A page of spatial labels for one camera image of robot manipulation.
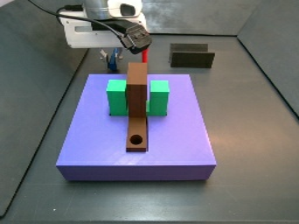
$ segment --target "gray floor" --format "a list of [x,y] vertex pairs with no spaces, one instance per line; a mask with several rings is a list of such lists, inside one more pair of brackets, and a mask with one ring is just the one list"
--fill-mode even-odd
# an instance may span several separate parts
[[[170,68],[170,43],[208,43],[212,69]],[[299,221],[298,120],[237,38],[155,36],[150,50],[150,74],[191,75],[219,163],[210,180],[63,179],[55,163],[87,75],[106,72],[91,50],[0,221]]]
[[0,216],[86,52],[68,47],[56,18],[27,1],[0,7]]
[[299,1],[267,0],[238,38],[299,116]]

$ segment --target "white robot body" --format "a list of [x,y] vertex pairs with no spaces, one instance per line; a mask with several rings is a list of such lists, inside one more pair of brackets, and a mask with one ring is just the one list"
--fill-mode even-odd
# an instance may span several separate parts
[[[60,14],[75,17],[86,17],[84,11],[62,11]],[[143,13],[139,13],[136,17],[123,17],[123,19],[134,23],[139,23],[146,28],[146,16]],[[64,17],[60,18],[60,21],[64,26],[66,38],[70,47],[123,47],[116,35],[111,31],[92,31],[91,22]]]

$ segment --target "green block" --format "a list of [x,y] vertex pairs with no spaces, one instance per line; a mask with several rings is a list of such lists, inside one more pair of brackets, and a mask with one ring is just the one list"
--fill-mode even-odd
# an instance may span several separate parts
[[150,116],[166,116],[170,95],[170,85],[167,80],[151,81],[150,94]]
[[151,80],[151,98],[152,97],[168,97],[170,84],[168,80]]
[[111,93],[126,92],[127,91],[127,81],[126,80],[110,80],[107,84],[107,91]]
[[111,116],[127,116],[127,81],[110,80],[107,84],[107,100]]

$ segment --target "red object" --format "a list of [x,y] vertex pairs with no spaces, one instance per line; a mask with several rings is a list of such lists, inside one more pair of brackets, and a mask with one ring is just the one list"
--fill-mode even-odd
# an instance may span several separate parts
[[143,62],[147,63],[147,53],[148,49],[143,50]]

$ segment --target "brown wooden block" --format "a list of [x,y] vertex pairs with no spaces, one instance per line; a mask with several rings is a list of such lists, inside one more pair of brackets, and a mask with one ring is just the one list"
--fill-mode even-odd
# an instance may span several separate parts
[[147,118],[128,117],[126,151],[147,152]]
[[127,85],[126,100],[128,106],[128,116],[146,117],[146,85]]
[[128,63],[126,83],[147,85],[147,63]]
[[128,63],[126,100],[128,116],[146,117],[147,64]]

